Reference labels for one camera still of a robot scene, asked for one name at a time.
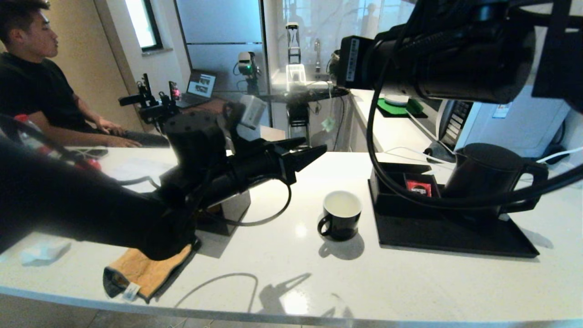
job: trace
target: green mat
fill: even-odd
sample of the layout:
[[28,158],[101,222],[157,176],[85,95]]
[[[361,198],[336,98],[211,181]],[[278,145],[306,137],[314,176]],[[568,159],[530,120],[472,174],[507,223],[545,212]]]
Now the green mat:
[[384,99],[378,100],[377,107],[381,110],[384,117],[407,117],[407,110],[415,117],[426,117],[423,114],[423,107],[414,99],[409,99],[406,107],[407,110],[405,110],[405,107],[388,104]]

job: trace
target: tiled floor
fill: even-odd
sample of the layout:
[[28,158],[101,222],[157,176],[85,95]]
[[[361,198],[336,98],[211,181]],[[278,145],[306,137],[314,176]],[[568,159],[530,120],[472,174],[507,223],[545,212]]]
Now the tiled floor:
[[150,316],[134,313],[98,311],[87,328],[315,328],[293,324],[213,321],[181,317]]

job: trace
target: white tissue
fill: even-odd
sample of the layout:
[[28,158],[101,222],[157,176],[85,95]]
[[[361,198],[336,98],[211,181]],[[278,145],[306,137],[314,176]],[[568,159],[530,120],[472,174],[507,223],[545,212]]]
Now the white tissue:
[[36,260],[55,260],[64,249],[71,245],[70,239],[46,240],[38,242],[34,246],[28,247],[20,253],[20,261],[23,265]]

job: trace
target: red package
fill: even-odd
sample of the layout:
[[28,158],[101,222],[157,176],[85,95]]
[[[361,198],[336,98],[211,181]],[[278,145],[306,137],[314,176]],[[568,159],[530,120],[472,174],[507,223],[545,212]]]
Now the red package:
[[431,197],[431,183],[423,183],[414,180],[405,180],[407,190],[427,197]]

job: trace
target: man's hand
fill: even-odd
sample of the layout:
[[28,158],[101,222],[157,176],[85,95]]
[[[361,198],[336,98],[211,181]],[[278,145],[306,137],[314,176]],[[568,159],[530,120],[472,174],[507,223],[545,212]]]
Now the man's hand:
[[124,128],[121,127],[121,125],[110,122],[102,117],[100,117],[95,122],[95,125],[97,126],[97,128],[99,130],[101,130],[107,134],[113,134],[113,135],[119,135],[119,136],[123,136],[125,134],[125,130],[124,130]]
[[120,148],[126,148],[126,147],[136,148],[136,147],[141,147],[142,144],[140,144],[138,141],[134,141],[134,140],[130,140],[130,139],[109,136],[109,137],[107,137],[107,140],[106,140],[106,146],[107,147],[120,147]]

